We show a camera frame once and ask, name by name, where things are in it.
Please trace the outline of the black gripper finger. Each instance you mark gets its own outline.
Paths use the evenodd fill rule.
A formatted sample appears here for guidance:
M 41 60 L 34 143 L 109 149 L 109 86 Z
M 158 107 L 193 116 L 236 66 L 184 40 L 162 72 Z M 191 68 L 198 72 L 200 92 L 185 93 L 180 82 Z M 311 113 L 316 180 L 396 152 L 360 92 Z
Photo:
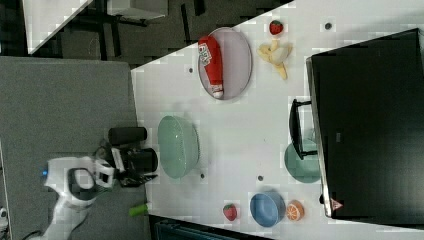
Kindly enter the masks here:
M 124 177 L 121 180 L 121 186 L 122 187 L 139 187 L 139 186 L 144 185 L 145 183 L 155 179 L 156 177 L 157 177 L 156 174 Z

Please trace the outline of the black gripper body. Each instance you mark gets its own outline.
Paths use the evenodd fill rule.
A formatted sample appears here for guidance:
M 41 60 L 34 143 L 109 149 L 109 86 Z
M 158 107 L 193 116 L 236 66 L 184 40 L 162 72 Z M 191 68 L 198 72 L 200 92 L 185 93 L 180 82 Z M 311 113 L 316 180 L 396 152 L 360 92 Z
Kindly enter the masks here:
M 115 168 L 114 177 L 121 186 L 121 180 L 124 177 L 149 175 L 149 173 L 139 173 L 133 167 L 134 154 L 139 150 L 141 149 L 116 149 L 101 146 L 95 151 L 95 156 L 106 160 L 108 164 Z

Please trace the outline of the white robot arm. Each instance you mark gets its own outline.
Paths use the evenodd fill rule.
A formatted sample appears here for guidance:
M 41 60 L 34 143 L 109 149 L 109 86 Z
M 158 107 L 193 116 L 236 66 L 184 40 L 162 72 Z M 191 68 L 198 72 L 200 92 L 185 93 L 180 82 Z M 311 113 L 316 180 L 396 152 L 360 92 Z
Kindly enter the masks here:
M 68 240 L 101 194 L 115 185 L 140 187 L 157 177 L 157 168 L 158 156 L 151 148 L 101 146 L 91 156 L 48 160 L 44 185 L 58 200 L 47 229 L 28 240 Z

